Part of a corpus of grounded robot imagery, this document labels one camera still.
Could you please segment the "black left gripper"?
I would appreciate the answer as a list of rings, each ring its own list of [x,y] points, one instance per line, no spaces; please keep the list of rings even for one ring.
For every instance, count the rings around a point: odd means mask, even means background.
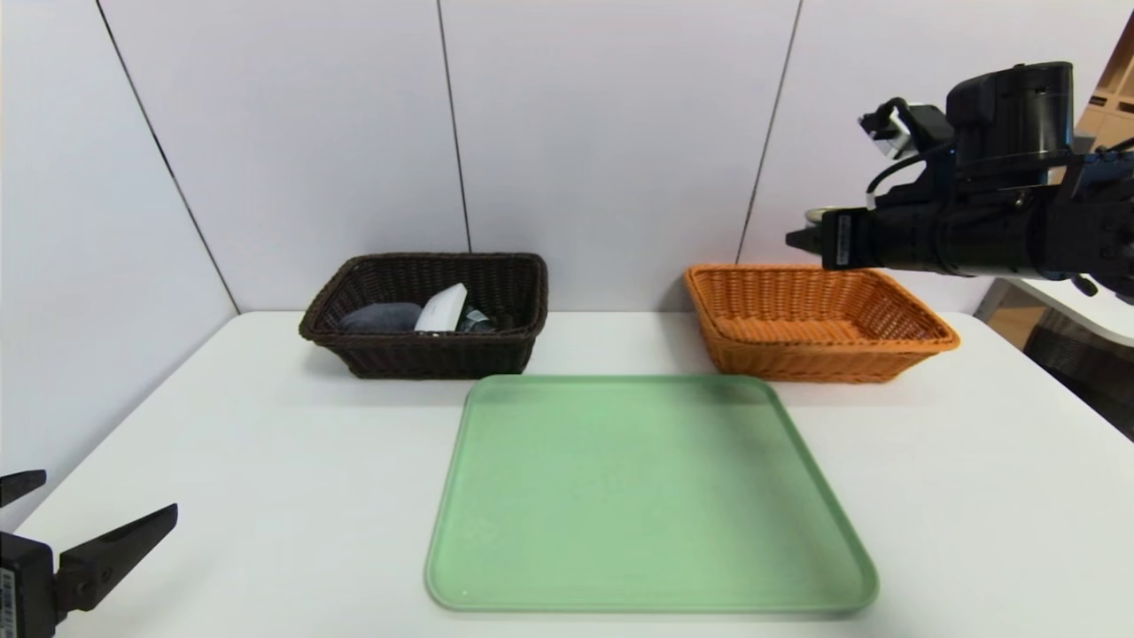
[[[45,484],[45,470],[2,476],[0,508],[11,505]],[[142,560],[166,541],[177,522],[178,505],[169,504],[65,550],[56,573],[54,555],[49,545],[1,533],[1,635],[53,637],[57,622],[64,622],[71,612],[98,609]]]

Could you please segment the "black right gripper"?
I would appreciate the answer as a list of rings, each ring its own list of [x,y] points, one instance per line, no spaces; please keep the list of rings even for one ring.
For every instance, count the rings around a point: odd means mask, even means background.
[[[936,198],[878,197],[874,207],[827,211],[821,226],[790,231],[785,243],[821,254],[827,269],[929,272],[936,270],[930,235],[940,211]]]

